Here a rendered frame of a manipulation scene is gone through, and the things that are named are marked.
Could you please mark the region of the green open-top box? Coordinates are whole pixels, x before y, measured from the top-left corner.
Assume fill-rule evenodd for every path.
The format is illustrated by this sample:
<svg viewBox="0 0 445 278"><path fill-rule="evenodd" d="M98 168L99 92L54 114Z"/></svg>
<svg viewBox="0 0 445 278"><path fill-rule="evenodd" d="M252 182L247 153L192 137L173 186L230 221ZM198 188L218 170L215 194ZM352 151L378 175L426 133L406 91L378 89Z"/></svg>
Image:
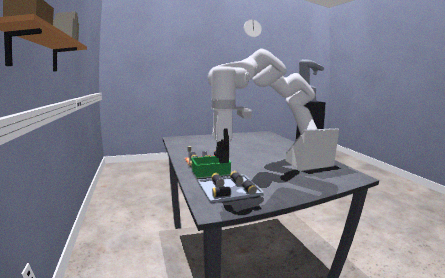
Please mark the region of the green open-top box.
<svg viewBox="0 0 445 278"><path fill-rule="evenodd" d="M231 161L229 163L219 163L216 156L194 157L192 158L194 169L192 171L196 178L208 178L218 173L220 176L231 174Z"/></svg>

